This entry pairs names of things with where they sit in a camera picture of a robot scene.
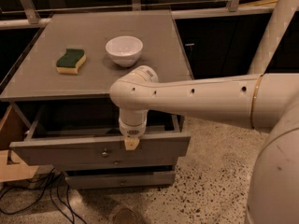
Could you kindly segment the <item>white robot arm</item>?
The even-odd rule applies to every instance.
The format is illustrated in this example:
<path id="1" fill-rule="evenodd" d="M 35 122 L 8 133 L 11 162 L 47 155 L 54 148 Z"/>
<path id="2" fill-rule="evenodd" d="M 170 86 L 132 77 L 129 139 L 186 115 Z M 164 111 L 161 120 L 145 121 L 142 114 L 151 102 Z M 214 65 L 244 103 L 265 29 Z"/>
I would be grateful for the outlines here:
<path id="1" fill-rule="evenodd" d="M 299 76 L 254 74 L 160 83 L 140 66 L 110 88 L 127 136 L 148 110 L 268 133 L 250 180 L 246 224 L 299 224 Z"/>

